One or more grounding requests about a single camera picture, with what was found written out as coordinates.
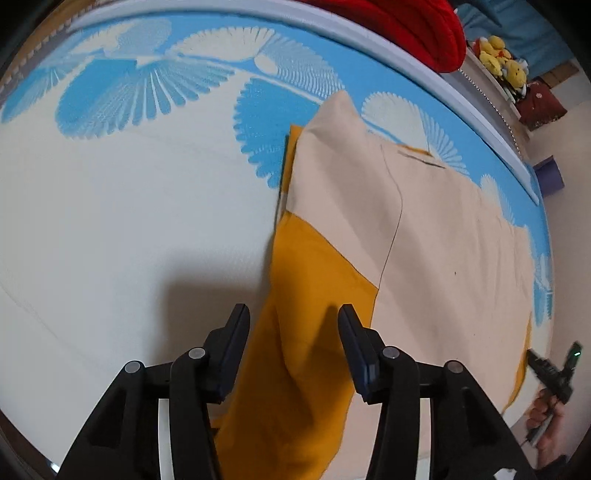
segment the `blue curtain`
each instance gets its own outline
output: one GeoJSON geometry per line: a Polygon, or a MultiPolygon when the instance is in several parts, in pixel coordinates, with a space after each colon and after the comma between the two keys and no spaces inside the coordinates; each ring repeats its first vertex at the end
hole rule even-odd
{"type": "Polygon", "coordinates": [[[495,9],[499,27],[471,5],[464,4],[457,14],[470,41],[497,35],[516,58],[527,60],[529,79],[542,75],[573,54],[552,25],[525,0],[488,0],[495,9]]]}

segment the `finger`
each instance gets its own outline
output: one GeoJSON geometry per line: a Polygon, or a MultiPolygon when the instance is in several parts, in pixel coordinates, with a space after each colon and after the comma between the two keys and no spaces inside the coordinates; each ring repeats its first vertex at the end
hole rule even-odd
{"type": "Polygon", "coordinates": [[[536,421],[534,419],[527,419],[527,421],[525,422],[525,426],[527,427],[528,430],[536,429],[540,425],[542,425],[542,424],[539,421],[536,421]]]}
{"type": "Polygon", "coordinates": [[[546,434],[543,434],[540,439],[538,440],[537,445],[535,446],[535,448],[541,452],[542,450],[546,450],[547,448],[552,447],[554,441],[547,437],[546,434]]]}
{"type": "Polygon", "coordinates": [[[544,413],[548,410],[548,404],[541,398],[536,398],[534,400],[534,410],[537,410],[540,413],[544,413]]]}
{"type": "Polygon", "coordinates": [[[548,417],[548,415],[546,415],[545,413],[542,413],[536,409],[533,409],[530,412],[530,419],[535,420],[535,421],[539,421],[540,423],[542,423],[547,417],[548,417]]]}
{"type": "Polygon", "coordinates": [[[557,417],[564,417],[565,412],[566,409],[564,408],[564,403],[561,401],[556,402],[556,405],[554,405],[554,415],[557,417]]]}
{"type": "Polygon", "coordinates": [[[554,415],[544,435],[551,439],[555,438],[562,427],[563,421],[564,416],[554,415]]]}

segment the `pillow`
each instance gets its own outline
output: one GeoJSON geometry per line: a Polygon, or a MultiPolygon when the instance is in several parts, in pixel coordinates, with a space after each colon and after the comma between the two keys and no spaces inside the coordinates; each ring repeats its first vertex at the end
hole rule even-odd
{"type": "Polygon", "coordinates": [[[527,86],[525,98],[515,104],[521,114],[519,121],[527,128],[535,130],[566,115],[566,108],[542,80],[534,80],[527,86]]]}

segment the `stuffed toy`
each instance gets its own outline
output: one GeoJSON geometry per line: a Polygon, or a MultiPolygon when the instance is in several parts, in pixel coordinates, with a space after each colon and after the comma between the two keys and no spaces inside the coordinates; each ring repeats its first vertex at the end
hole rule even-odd
{"type": "Polygon", "coordinates": [[[498,80],[510,100],[523,98],[527,91],[527,62],[515,60],[504,40],[496,35],[478,38],[472,50],[484,67],[498,80]]]}
{"type": "Polygon", "coordinates": [[[495,35],[490,36],[488,39],[481,37],[476,40],[472,45],[474,54],[480,58],[480,52],[485,51],[489,55],[501,59],[503,63],[505,60],[513,58],[511,52],[505,48],[505,42],[502,38],[495,35]]]}
{"type": "Polygon", "coordinates": [[[485,51],[480,52],[480,61],[493,77],[501,77],[502,70],[499,60],[485,51]]]}
{"type": "Polygon", "coordinates": [[[527,73],[525,60],[507,60],[502,68],[503,78],[523,97],[525,96],[527,73]]]}

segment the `red blanket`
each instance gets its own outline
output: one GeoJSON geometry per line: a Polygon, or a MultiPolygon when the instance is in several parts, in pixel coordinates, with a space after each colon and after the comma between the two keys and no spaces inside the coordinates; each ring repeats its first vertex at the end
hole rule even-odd
{"type": "Polygon", "coordinates": [[[345,17],[400,46],[436,72],[457,70],[466,39],[446,0],[301,0],[345,17]]]}

